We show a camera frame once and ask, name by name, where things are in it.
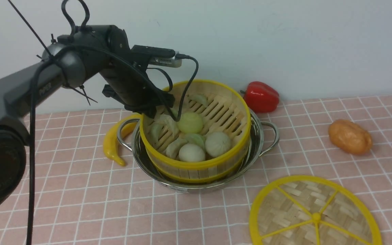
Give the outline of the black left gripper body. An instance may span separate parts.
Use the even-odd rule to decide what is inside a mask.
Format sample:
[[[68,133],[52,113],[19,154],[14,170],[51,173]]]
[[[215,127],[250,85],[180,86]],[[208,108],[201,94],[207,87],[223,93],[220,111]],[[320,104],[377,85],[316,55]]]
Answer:
[[[165,104],[173,107],[175,103],[172,94],[149,86],[140,74],[128,68],[110,66],[101,71],[101,76],[107,82],[102,94],[123,104],[128,111],[154,118],[157,107]]]

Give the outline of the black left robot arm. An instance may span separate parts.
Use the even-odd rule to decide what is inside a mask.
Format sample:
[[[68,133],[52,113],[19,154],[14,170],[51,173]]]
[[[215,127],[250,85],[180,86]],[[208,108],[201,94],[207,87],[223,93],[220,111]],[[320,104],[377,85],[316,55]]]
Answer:
[[[175,98],[149,81],[148,65],[181,66],[176,51],[129,46],[126,32],[114,25],[77,27],[60,35],[42,61],[0,79],[0,205],[16,189],[26,169],[31,135],[23,118],[59,88],[78,88],[100,74],[107,82],[102,93],[128,111],[153,117],[157,107],[172,107]]]

